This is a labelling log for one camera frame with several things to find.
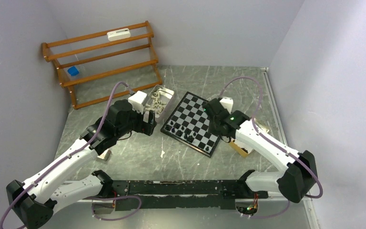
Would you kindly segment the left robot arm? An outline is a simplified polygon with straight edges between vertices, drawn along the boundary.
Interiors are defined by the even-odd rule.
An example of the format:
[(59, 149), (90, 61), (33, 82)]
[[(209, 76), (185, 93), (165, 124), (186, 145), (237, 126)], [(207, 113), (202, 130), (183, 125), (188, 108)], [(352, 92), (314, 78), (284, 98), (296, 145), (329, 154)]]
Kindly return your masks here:
[(124, 135), (152, 135), (155, 113), (144, 112), (131, 102), (124, 99), (108, 106), (105, 115), (87, 127), (60, 157), (23, 182), (14, 180), (7, 185), (10, 209), (26, 228), (40, 228), (55, 213), (81, 199), (115, 196), (113, 180), (102, 170), (79, 181), (67, 182), (67, 178), (116, 145)]

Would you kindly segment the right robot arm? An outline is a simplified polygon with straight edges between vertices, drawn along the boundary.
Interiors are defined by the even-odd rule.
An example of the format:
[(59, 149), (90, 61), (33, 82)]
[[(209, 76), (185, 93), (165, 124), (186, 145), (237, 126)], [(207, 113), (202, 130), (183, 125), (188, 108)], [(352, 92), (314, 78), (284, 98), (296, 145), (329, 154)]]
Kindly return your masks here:
[(238, 185), (238, 192), (248, 198), (258, 191), (277, 192), (293, 203), (299, 203), (318, 184), (315, 156), (308, 150), (299, 152), (282, 144), (263, 131), (254, 119), (241, 111), (232, 112), (221, 98), (203, 105), (210, 119), (211, 134), (235, 140), (246, 150), (255, 150), (276, 168), (276, 172), (248, 172)]

